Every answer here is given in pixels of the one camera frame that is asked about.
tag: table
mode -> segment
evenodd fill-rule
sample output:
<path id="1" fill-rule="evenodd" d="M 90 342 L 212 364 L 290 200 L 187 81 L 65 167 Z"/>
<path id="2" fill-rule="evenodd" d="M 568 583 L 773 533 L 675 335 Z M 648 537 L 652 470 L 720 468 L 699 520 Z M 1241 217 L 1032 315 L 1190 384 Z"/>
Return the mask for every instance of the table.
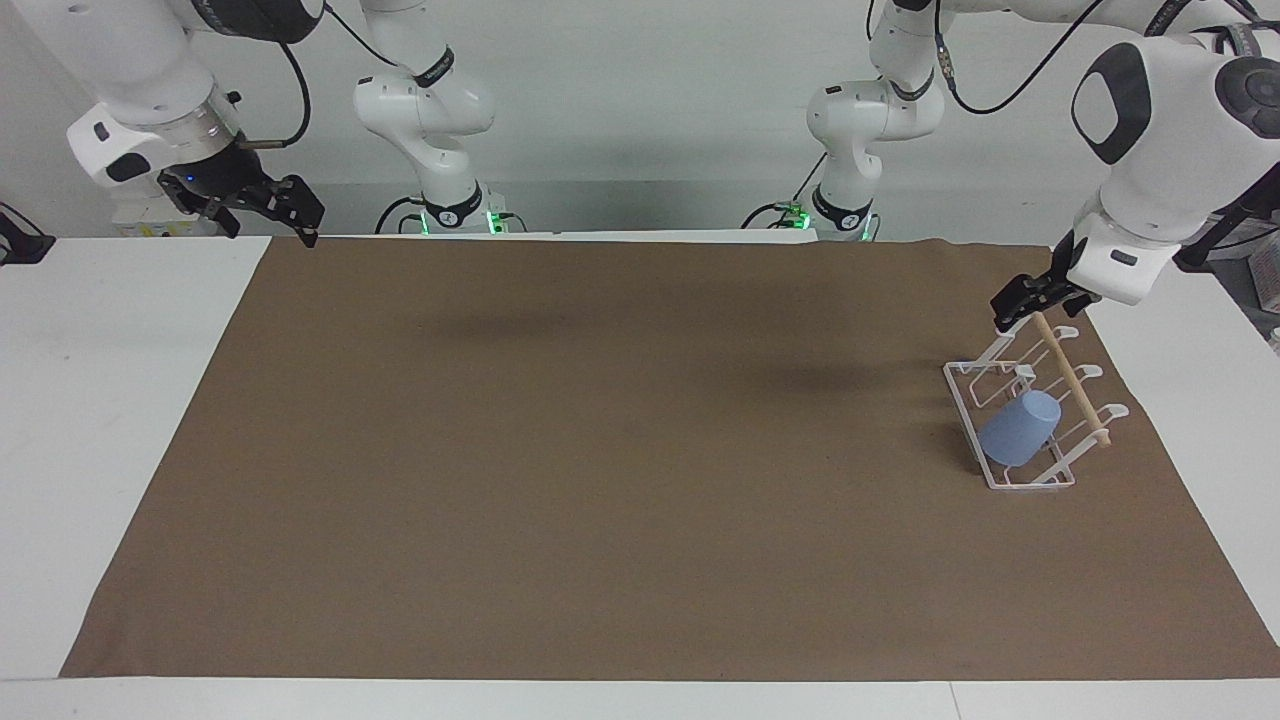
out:
<path id="1" fill-rule="evenodd" d="M 804 242 L 806 233 L 554 240 Z M 530 240 L 552 240 L 530 236 Z M 0 270 L 0 719 L 1271 717 L 1280 680 L 1213 683 L 440 683 L 51 680 L 266 238 L 64 240 Z M 1280 361 L 1211 277 L 1167 272 L 1091 316 L 1280 638 Z"/>

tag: blue cup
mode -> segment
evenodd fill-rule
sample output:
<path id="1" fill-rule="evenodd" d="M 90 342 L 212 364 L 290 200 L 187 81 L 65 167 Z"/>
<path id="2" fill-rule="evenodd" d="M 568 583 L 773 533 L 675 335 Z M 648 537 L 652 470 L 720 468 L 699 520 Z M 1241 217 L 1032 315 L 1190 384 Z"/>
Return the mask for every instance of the blue cup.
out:
<path id="1" fill-rule="evenodd" d="M 1032 461 L 1062 421 L 1062 406 L 1053 396 L 1038 389 L 1024 392 L 988 421 L 978 433 L 982 451 L 1007 468 Z"/>

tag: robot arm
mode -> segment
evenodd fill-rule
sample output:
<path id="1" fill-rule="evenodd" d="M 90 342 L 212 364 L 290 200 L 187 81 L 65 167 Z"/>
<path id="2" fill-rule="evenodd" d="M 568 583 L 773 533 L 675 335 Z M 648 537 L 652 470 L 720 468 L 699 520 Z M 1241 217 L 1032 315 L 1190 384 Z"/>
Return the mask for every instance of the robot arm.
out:
<path id="1" fill-rule="evenodd" d="M 941 120 L 938 86 L 951 79 L 951 68 L 934 42 L 936 13 L 943 28 L 956 13 L 995 10 L 1064 23 L 1093 5 L 1089 0 L 890 1 L 872 41 L 872 60 L 883 77 L 819 91 L 809 108 L 809 127 L 831 161 L 806 209 L 828 237 L 847 237 L 870 215 L 881 164 L 868 146 L 927 135 Z M 941 9 L 936 1 L 943 3 Z M 1242 26 L 1257 20 L 1242 0 L 1170 0 L 1156 6 L 1108 0 L 1087 17 L 1088 23 L 1144 35 L 1183 35 L 1117 45 L 1087 73 L 1073 117 L 1089 146 L 1111 165 L 1111 177 L 1059 246 L 1053 268 L 1039 278 L 1015 278 L 992 301 L 1000 327 L 1064 301 L 1076 313 L 1100 297 L 1138 302 L 1212 211 L 1239 199 L 1280 161 L 1280 138 L 1270 136 L 1274 120 L 1267 105 L 1271 83 L 1280 87 L 1275 79 L 1280 64 L 1267 59 L 1280 58 L 1280 36 L 1270 26 Z M 1224 29 L 1188 35 L 1212 26 Z M 1224 41 L 1231 33 L 1248 37 Z M 1240 56 L 1247 54 L 1252 58 Z M 933 74 L 934 58 L 942 61 L 941 78 Z M 1247 90 L 1251 83 L 1254 95 Z M 1220 90 L 1226 85 L 1245 90 L 1226 100 Z"/>
<path id="2" fill-rule="evenodd" d="M 457 137 L 493 126 L 493 96 L 454 67 L 457 58 L 425 0 L 361 0 L 361 8 L 374 47 L 398 72 L 357 83 L 360 122 L 410 159 L 438 229 L 488 231 L 488 213 L 481 210 L 500 211 L 502 202 L 476 179 Z"/>
<path id="3" fill-rule="evenodd" d="M 84 170 L 109 190 L 152 182 L 184 213 L 234 237 L 229 209 L 259 213 L 312 245 L 324 206 L 297 176 L 262 172 L 232 104 L 191 49 L 188 29 L 289 42 L 319 20 L 302 0 L 15 0 L 36 35 L 99 105 L 68 131 Z"/>

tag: wooden dowel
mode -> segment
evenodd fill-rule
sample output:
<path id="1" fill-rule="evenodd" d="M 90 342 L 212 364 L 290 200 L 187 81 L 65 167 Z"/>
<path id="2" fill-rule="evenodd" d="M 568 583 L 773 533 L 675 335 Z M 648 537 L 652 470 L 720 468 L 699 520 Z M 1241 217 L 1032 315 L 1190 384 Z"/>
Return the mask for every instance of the wooden dowel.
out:
<path id="1" fill-rule="evenodd" d="M 1093 402 L 1089 401 L 1088 393 L 1084 392 L 1084 384 L 1080 383 L 1080 378 L 1075 377 L 1075 368 L 1071 366 L 1071 361 L 1066 359 L 1066 352 L 1062 352 L 1062 345 L 1057 342 L 1057 336 L 1053 334 L 1053 328 L 1050 327 L 1048 319 L 1044 318 L 1043 313 L 1036 313 L 1033 316 L 1036 328 L 1039 331 L 1041 337 L 1048 345 L 1050 352 L 1057 360 L 1057 368 L 1062 372 L 1062 379 L 1071 388 L 1071 396 L 1075 397 L 1076 405 L 1080 406 L 1080 411 L 1084 413 L 1084 421 L 1089 424 L 1092 432 L 1103 430 L 1098 437 L 1098 445 L 1102 447 L 1111 447 L 1111 437 L 1106 433 L 1106 425 L 1102 424 L 1102 419 L 1098 418 L 1098 411 L 1093 409 Z"/>

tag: dish rack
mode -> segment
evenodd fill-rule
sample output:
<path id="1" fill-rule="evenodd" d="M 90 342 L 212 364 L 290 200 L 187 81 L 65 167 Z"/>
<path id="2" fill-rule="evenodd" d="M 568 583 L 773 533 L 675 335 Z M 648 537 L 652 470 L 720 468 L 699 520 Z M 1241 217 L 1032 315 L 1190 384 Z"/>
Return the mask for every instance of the dish rack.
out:
<path id="1" fill-rule="evenodd" d="M 1019 340 L 1028 325 L 1034 328 L 1034 342 L 1015 355 L 1018 346 L 1027 345 L 1027 340 L 1021 343 Z M 997 333 L 996 341 L 977 360 L 943 365 L 942 373 L 960 411 L 969 447 L 991 489 L 1016 492 L 1074 486 L 1076 478 L 1071 465 L 1096 447 L 1110 447 L 1108 425 L 1129 415 L 1124 405 L 1097 407 L 1089 400 L 1084 383 L 1102 377 L 1102 368 L 1073 365 L 1062 350 L 1064 341 L 1079 336 L 1080 331 L 1070 325 L 1050 327 L 1044 315 L 1036 313 Z M 998 465 L 982 451 L 978 428 L 1006 402 L 1032 389 L 1053 396 L 1064 406 L 1062 423 L 1030 464 L 1023 468 Z M 1068 401 L 1078 415 L 1074 411 L 1068 415 Z"/>

